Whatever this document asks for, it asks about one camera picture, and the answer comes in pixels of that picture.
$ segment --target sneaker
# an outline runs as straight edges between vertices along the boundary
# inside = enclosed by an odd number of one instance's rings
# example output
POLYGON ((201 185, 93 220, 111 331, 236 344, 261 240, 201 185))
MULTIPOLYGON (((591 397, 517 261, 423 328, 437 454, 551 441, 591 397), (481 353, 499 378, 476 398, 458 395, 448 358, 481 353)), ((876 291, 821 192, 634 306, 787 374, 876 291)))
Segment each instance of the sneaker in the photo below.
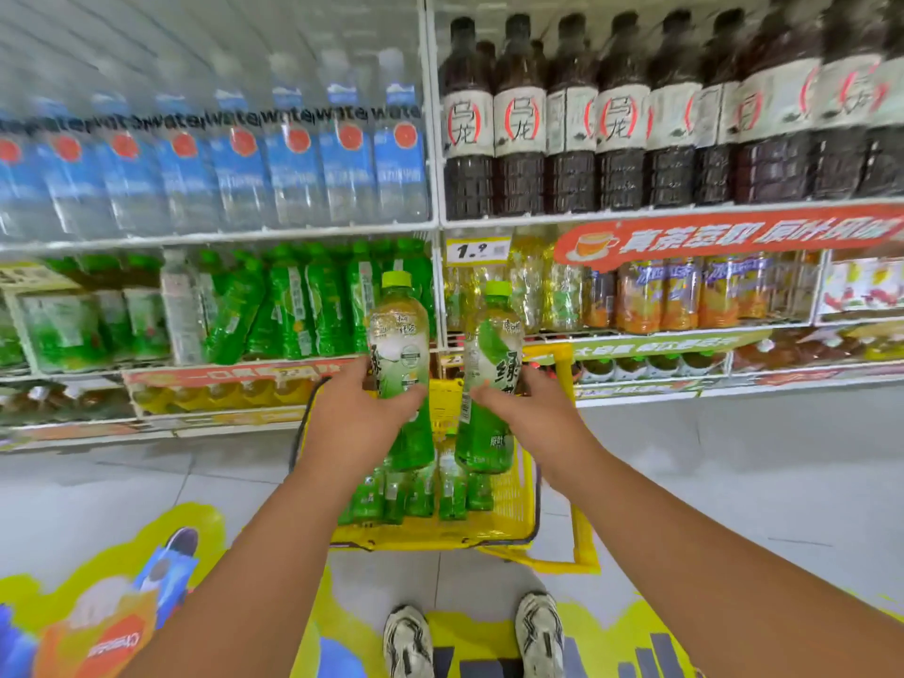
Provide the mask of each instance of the sneaker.
POLYGON ((434 678, 430 627, 413 606, 400 606, 386 619, 383 658, 391 678, 434 678))
POLYGON ((564 678, 565 637, 551 595, 525 595, 514 615, 514 635, 525 663, 525 678, 564 678))

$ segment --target hand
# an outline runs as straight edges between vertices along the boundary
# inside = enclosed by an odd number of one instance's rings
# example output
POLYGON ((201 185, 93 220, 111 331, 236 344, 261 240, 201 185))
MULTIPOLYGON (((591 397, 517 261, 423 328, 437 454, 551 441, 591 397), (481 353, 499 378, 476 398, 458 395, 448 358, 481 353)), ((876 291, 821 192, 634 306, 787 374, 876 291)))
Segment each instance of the hand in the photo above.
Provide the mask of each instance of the hand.
POLYGON ((427 397, 426 385, 413 386, 392 399, 371 397, 363 388, 369 364, 367 357, 359 357, 317 392, 307 418, 304 450, 293 473, 326 488, 339 500, 340 510, 389 454, 402 425, 427 397))
POLYGON ((601 448, 558 382, 533 366, 523 366, 521 375, 530 397, 515 397, 485 383, 471 390, 471 398, 511 427, 549 484, 564 492, 564 479, 581 466, 581 455, 601 448))

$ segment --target right arm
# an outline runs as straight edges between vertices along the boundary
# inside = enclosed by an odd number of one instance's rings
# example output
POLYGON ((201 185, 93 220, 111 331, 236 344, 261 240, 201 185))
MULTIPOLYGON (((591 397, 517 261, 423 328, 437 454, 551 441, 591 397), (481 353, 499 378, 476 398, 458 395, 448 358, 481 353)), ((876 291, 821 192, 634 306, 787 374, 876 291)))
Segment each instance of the right arm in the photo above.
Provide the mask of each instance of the right arm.
POLYGON ((530 397, 473 399, 507 421, 543 475, 682 644, 716 678, 895 675, 904 625, 742 538, 610 454, 561 387, 525 366, 530 397))

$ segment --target water bottle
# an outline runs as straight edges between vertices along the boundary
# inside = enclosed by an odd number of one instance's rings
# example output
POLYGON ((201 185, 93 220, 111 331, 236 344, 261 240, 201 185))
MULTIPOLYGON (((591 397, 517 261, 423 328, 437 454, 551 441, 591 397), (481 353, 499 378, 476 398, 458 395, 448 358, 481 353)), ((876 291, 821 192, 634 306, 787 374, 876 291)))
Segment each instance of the water bottle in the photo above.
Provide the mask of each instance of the water bottle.
POLYGON ((38 63, 32 86, 32 111, 40 168, 63 230, 76 239, 122 235, 113 218, 107 188, 100 175, 93 122, 77 117, 64 100, 65 81, 58 69, 38 63))
POLYGON ((314 113, 304 109, 299 65, 285 52, 269 61, 276 109, 263 115, 264 133, 279 225, 328 226, 320 144, 314 113))
POLYGON ((273 188, 260 140, 260 116, 249 112, 242 65, 232 55, 213 53, 220 111, 211 115, 210 150, 220 181, 229 230, 260 230, 277 225, 273 188))
POLYGON ((222 202, 203 115, 194 109, 186 65, 161 59, 164 87, 154 96, 163 112, 157 125, 157 160, 164 179, 170 216, 177 233, 216 233, 222 226, 222 202))
POLYGON ((204 363, 204 309, 197 275, 186 263, 186 250, 164 250, 160 294, 170 332, 173 361, 179 366, 204 363))
POLYGON ((379 223, 368 112, 361 105, 345 51, 323 50, 320 74, 330 103, 329 118, 320 134, 330 216, 342 226, 379 223))
POLYGON ((405 57, 398 48, 379 53, 379 83, 386 106, 378 109, 373 134, 379 217, 418 222, 429 216, 424 173, 423 121, 414 86, 405 83, 405 57))
MULTIPOLYGON (((3 78, 7 88, 21 82, 15 75, 3 78)), ((12 99, 0 103, 0 232, 13 242, 64 240, 66 233, 40 174, 32 129, 20 117, 23 112, 12 99)))
POLYGON ((163 179, 154 137, 140 117, 132 115, 127 81, 112 60, 97 62, 107 89, 97 90, 91 103, 100 124, 97 160, 113 216, 124 235, 153 238, 173 232, 164 197, 163 179))

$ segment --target shoe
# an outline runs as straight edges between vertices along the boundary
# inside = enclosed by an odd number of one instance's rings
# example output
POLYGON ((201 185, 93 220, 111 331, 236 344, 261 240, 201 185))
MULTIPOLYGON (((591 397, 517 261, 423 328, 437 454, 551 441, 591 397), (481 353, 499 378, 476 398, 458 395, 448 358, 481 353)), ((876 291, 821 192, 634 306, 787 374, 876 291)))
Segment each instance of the shoe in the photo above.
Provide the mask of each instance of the shoe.
POLYGON ((386 619, 383 658, 391 678, 435 678, 430 627, 413 606, 400 606, 386 619))
POLYGON ((551 595, 525 595, 514 615, 514 635, 525 663, 525 678, 564 678, 565 637, 551 595))

